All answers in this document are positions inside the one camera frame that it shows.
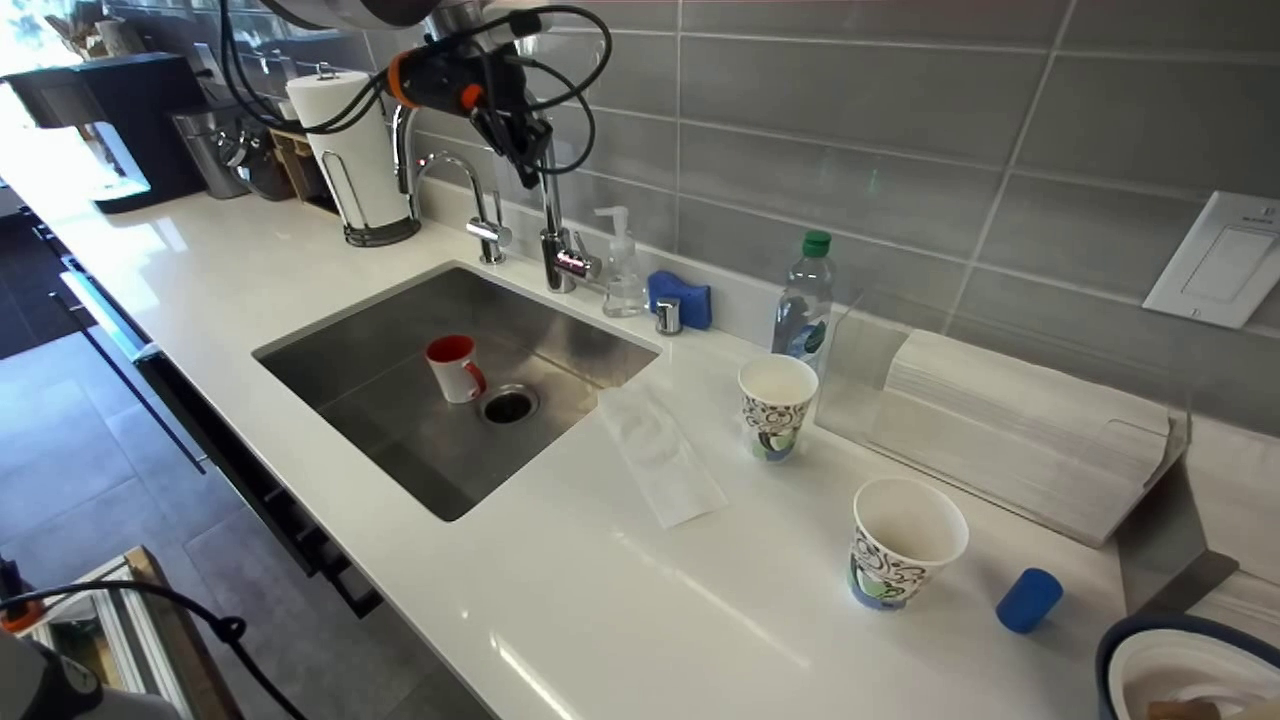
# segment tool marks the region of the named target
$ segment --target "paper cup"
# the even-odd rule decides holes
[[[870,479],[851,497],[851,596],[903,608],[967,549],[967,519],[944,491],[916,479]]]
[[[789,457],[815,395],[815,373],[796,357],[764,357],[746,364],[736,385],[746,393],[753,450],[769,460]]]

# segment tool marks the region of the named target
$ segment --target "bottle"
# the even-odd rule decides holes
[[[597,218],[614,219],[604,257],[604,317],[646,317],[646,275],[627,210],[597,210]]]
[[[808,367],[825,373],[825,346],[832,323],[832,283],[838,267],[827,262],[832,235],[803,233],[801,262],[785,275],[785,295],[771,321],[771,352],[801,357]]]

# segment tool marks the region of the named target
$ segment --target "white paper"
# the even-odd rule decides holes
[[[639,390],[610,393],[600,415],[662,528],[726,509],[726,487],[696,471],[688,434],[658,395]]]

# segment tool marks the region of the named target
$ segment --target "white cup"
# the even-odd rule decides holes
[[[953,497],[916,479],[870,479],[851,491],[851,596],[903,608],[967,549],[967,519]]]
[[[815,373],[796,357],[759,357],[736,373],[757,451],[781,460],[796,450]]]
[[[472,403],[485,393],[485,373],[476,364],[476,339],[472,336],[436,336],[424,350],[434,376],[441,385],[443,403]]]

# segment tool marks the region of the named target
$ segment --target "soap dispenser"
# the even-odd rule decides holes
[[[631,239],[627,210],[597,210],[614,219],[610,257],[604,257],[604,317],[639,317],[646,313],[646,271]]]

